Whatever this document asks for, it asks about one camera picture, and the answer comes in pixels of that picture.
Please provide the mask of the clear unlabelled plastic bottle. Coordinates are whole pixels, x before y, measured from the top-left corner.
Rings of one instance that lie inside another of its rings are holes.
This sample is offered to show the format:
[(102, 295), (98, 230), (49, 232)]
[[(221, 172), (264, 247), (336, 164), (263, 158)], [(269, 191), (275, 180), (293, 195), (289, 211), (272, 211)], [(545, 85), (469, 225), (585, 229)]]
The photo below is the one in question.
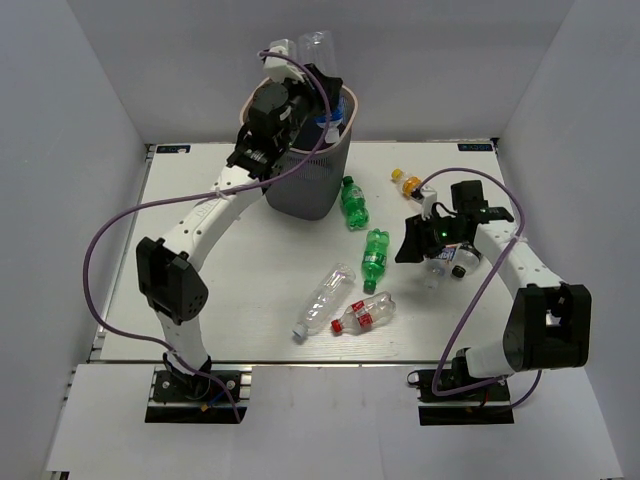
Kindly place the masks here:
[(346, 264), (334, 265), (305, 301), (292, 327), (293, 338), (303, 343), (322, 331), (350, 295), (356, 273)]

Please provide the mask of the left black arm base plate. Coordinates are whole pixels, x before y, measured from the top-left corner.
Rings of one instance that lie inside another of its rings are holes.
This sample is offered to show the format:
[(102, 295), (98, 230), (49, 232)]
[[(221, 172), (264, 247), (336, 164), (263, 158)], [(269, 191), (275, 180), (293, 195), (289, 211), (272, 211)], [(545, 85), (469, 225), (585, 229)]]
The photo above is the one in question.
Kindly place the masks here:
[[(236, 403), (243, 420), (249, 406), (252, 371), (249, 367), (214, 370)], [(237, 424), (233, 407), (220, 385), (204, 379), (194, 393), (165, 367), (156, 367), (152, 376), (145, 413), (147, 424)]]

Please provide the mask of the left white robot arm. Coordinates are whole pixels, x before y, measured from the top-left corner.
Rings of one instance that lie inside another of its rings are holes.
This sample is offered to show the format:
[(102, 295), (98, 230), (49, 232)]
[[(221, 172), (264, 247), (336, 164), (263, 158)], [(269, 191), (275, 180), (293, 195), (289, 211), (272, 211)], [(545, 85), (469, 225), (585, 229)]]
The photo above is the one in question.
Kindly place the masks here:
[(208, 299), (201, 267), (232, 223), (263, 196), (276, 163), (304, 124), (339, 104), (342, 79), (323, 74), (313, 64), (286, 63), (268, 68), (267, 75), (212, 187), (213, 198), (198, 202), (160, 238), (145, 237), (136, 247), (139, 289), (156, 312), (169, 345), (165, 362), (178, 374), (177, 387), (191, 399), (205, 396), (212, 378), (198, 320)]

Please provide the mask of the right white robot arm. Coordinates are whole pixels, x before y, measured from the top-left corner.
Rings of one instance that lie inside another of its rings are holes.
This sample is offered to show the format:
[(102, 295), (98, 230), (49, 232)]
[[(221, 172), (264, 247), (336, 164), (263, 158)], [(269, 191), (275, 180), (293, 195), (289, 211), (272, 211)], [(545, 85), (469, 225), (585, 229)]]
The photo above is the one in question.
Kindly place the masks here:
[(582, 284), (569, 284), (535, 254), (514, 216), (492, 206), (478, 180), (452, 186), (452, 212), (441, 215), (435, 204), (405, 221), (404, 240), (395, 260), (420, 263), (445, 247), (468, 244), (486, 259), (491, 277), (499, 277), (512, 299), (502, 336), (485, 346), (454, 353), (448, 375), (436, 373), (437, 396), (477, 397), (490, 385), (515, 373), (578, 368), (589, 356), (592, 296)]

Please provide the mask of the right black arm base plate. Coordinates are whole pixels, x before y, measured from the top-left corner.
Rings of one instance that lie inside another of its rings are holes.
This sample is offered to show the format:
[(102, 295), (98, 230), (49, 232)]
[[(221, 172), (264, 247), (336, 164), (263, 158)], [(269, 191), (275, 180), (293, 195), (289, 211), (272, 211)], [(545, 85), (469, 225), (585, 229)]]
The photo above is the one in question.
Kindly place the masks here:
[(459, 395), (438, 397), (431, 390), (435, 371), (413, 370), (407, 385), (417, 390), (419, 424), (436, 426), (511, 425), (514, 416), (505, 382)]

